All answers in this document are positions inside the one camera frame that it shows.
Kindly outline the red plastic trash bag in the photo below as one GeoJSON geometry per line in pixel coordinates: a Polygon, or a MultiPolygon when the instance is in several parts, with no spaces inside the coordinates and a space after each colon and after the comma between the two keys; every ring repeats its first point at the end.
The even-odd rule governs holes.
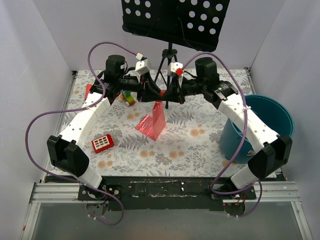
{"type": "Polygon", "coordinates": [[[156,101],[152,109],[152,115],[145,115],[145,117],[137,124],[135,129],[156,141],[165,126],[166,120],[163,102],[156,101]]]}

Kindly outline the red trash bag roll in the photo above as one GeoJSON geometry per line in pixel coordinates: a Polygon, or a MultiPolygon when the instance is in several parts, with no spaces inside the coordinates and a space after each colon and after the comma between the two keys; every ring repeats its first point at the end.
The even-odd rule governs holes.
{"type": "Polygon", "coordinates": [[[86,100],[89,93],[90,93],[90,90],[91,90],[91,87],[92,87],[92,84],[87,84],[86,85],[86,88],[85,88],[85,95],[84,95],[84,99],[86,100]]]}

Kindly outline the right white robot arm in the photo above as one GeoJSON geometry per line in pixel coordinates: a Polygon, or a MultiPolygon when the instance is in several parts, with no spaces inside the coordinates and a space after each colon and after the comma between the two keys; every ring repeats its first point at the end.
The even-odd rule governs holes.
{"type": "Polygon", "coordinates": [[[246,140],[251,144],[255,155],[245,167],[229,177],[224,186],[218,189],[210,186],[215,194],[237,199],[254,182],[266,178],[288,162],[293,141],[290,136],[281,136],[271,129],[252,111],[237,82],[231,84],[220,80],[217,64],[211,57],[197,59],[195,66],[196,76],[185,79],[185,65],[177,60],[168,62],[167,76],[172,79],[167,84],[163,99],[183,103],[186,96],[202,94],[206,101],[242,131],[239,146],[230,160],[235,160],[246,140]]]}

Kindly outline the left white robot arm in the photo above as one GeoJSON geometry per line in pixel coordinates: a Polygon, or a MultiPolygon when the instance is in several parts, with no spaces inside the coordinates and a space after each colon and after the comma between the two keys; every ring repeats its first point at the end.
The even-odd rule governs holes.
{"type": "Polygon", "coordinates": [[[106,93],[94,90],[88,94],[82,105],[83,110],[75,115],[69,125],[59,135],[52,135],[47,140],[51,165],[90,186],[89,194],[95,200],[103,199],[107,191],[101,184],[102,176],[90,166],[90,160],[82,147],[100,116],[110,106],[106,93]]]}

